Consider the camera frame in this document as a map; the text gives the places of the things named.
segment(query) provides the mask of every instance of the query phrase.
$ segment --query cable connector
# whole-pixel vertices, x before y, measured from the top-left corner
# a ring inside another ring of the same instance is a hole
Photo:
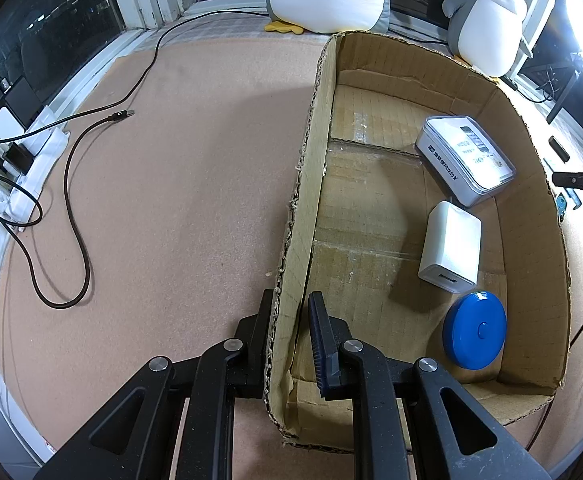
[[[108,121],[114,121],[114,122],[118,122],[118,121],[122,121],[123,119],[126,119],[129,116],[134,115],[134,110],[121,110],[120,112],[116,112],[115,114],[111,114],[107,120]]]

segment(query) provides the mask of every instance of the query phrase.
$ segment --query blue round object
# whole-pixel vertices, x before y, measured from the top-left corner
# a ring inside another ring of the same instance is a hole
[[[507,316],[491,292],[473,292],[459,298],[443,324],[447,356],[467,370],[488,366],[505,343]]]

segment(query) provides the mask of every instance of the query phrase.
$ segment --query cardboard box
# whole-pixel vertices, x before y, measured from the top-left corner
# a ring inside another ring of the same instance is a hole
[[[501,355],[475,372],[444,356],[441,328],[456,296],[417,277],[427,216],[449,190],[413,144],[425,118],[440,114],[475,118],[517,170],[470,209],[483,225],[477,288],[496,294],[508,315]],[[305,304],[313,290],[388,357],[442,362],[503,424],[548,402],[565,374],[570,304],[556,206],[526,126],[540,121],[535,110],[521,117],[493,80],[437,52],[363,32],[330,39],[270,323],[265,402],[287,442],[353,447],[351,402],[325,402],[316,387]]]

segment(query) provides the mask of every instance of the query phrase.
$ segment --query white charger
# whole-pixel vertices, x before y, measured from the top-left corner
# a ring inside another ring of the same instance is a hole
[[[450,202],[433,208],[418,277],[448,292],[472,290],[478,281],[481,222]]]

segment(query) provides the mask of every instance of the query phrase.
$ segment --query triangular cutout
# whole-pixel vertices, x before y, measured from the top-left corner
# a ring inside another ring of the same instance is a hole
[[[497,437],[450,388],[441,390],[441,399],[447,410],[458,447],[463,455],[472,455],[493,447]]]
[[[145,388],[136,388],[132,391],[89,436],[91,445],[116,455],[123,454],[129,444],[144,399]]]

